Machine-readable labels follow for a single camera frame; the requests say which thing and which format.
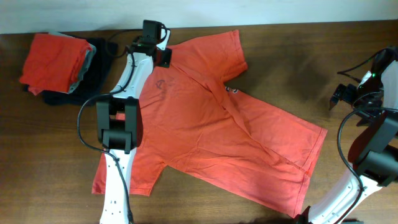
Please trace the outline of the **orange-red t-shirt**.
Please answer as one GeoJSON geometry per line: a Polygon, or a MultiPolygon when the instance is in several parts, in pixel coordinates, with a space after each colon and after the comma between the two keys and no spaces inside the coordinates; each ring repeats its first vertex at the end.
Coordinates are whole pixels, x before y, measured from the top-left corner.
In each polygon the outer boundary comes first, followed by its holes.
{"type": "Polygon", "coordinates": [[[302,210],[326,129],[225,83],[247,69],[239,31],[172,47],[140,97],[144,138],[130,192],[170,166],[291,217],[302,210]]]}

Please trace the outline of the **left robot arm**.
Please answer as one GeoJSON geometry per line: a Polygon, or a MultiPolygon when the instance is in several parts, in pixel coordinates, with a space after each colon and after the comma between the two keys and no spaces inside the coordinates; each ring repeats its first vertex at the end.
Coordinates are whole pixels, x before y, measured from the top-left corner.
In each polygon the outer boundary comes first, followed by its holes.
{"type": "Polygon", "coordinates": [[[129,188],[133,160],[143,136],[139,97],[154,68],[170,65],[170,29],[150,20],[144,20],[142,28],[142,35],[127,48],[126,66],[116,86],[96,102],[98,139],[106,160],[101,224],[133,222],[129,188]]]}

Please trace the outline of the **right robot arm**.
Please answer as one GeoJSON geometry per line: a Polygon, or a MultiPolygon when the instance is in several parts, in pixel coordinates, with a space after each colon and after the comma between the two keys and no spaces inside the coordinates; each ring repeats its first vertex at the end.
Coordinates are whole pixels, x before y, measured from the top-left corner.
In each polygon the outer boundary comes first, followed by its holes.
{"type": "Polygon", "coordinates": [[[337,133],[337,150],[346,166],[342,178],[315,205],[294,218],[294,223],[356,223],[348,215],[368,196],[397,182],[397,47],[390,46],[369,57],[372,63],[357,85],[340,84],[330,98],[333,108],[339,101],[352,107],[337,133]],[[352,143],[348,155],[341,148],[346,122],[353,115],[364,131],[352,143]]]}

